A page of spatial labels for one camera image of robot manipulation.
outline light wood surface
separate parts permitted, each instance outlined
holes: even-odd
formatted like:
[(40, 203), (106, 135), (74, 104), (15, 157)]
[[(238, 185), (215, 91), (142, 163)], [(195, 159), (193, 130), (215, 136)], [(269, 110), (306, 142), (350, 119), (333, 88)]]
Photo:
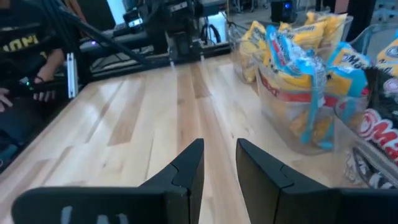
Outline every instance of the light wood surface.
[(138, 186), (196, 138), (205, 139), (202, 224), (249, 223), (237, 138), (328, 185), (330, 155), (288, 149), (256, 92), (233, 73), (229, 55), (88, 85), (0, 175), (0, 223), (12, 223), (12, 201), (33, 187)]

